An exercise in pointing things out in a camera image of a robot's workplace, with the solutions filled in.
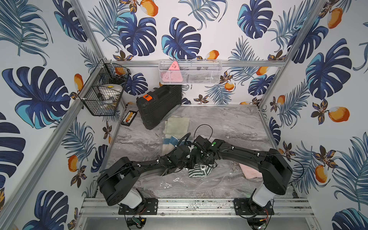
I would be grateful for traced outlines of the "green striped towel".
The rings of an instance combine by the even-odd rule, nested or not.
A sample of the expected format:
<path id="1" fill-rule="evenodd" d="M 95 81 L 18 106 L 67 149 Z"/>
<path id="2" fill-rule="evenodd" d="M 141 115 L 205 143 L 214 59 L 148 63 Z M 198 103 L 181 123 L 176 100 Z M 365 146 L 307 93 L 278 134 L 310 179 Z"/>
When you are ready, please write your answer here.
<path id="1" fill-rule="evenodd" d="M 203 178 L 207 177 L 213 168 L 204 164 L 196 164 L 193 169 L 188 169 L 189 178 Z"/>

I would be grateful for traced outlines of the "cream and teal towel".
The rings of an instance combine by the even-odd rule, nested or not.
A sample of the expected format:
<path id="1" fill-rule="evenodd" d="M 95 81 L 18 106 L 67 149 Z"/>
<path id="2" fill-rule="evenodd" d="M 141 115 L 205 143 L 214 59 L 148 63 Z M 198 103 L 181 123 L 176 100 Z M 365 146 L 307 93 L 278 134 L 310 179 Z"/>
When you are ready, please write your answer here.
<path id="1" fill-rule="evenodd" d="M 178 142 L 179 142 L 179 139 L 177 139 L 174 136 L 171 136 L 170 138 L 164 138 L 162 155 L 166 155 L 169 152 L 171 152 L 175 148 L 175 146 L 178 144 Z"/>

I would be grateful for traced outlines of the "clear plastic vacuum bag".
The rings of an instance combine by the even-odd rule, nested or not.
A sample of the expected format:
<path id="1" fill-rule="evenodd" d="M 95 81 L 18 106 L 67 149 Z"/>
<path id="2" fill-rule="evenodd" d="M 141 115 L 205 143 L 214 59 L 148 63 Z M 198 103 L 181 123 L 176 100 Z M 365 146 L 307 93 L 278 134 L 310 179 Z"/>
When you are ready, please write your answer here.
<path id="1" fill-rule="evenodd" d="M 272 147 L 254 105 L 185 105 L 172 115 L 190 118 L 191 140 L 201 135 L 253 150 Z M 203 178 L 189 178 L 187 169 L 157 177 L 156 188 L 152 191 L 162 198 L 236 198 L 250 196 L 263 182 L 262 178 L 246 179 L 239 163 L 219 160 L 217 164 Z"/>

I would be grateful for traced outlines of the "pink towel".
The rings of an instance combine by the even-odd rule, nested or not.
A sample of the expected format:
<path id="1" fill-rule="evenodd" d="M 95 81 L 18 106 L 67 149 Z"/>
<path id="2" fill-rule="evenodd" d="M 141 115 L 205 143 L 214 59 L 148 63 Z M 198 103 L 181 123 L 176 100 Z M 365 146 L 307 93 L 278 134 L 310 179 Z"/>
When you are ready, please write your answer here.
<path id="1" fill-rule="evenodd" d="M 239 164 L 246 179 L 262 178 L 262 174 L 254 168 Z"/>

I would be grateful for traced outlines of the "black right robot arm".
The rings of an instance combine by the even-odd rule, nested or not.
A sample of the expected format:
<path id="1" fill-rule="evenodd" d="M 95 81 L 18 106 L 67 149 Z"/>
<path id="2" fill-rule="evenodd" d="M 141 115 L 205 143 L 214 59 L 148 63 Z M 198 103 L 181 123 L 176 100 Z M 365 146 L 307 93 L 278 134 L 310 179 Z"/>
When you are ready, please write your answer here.
<path id="1" fill-rule="evenodd" d="M 215 165 L 217 160 L 229 160 L 262 174 L 263 183 L 251 195 L 250 203 L 265 207 L 276 195 L 284 195 L 291 182 L 293 169 L 286 156 L 276 149 L 252 150 L 232 145 L 224 140 L 210 141 L 202 136 L 194 138 L 195 162 Z"/>

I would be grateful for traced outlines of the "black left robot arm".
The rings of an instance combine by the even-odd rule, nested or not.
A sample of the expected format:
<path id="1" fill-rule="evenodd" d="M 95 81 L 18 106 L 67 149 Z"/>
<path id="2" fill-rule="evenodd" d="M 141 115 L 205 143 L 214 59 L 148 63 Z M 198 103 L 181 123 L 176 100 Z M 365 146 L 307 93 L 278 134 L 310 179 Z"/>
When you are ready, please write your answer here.
<path id="1" fill-rule="evenodd" d="M 106 169 L 97 179 L 100 192 L 108 206 L 113 206 L 129 194 L 135 183 L 145 176 L 165 176 L 194 165 L 185 134 L 168 154 L 156 160 L 136 162 L 123 157 Z"/>

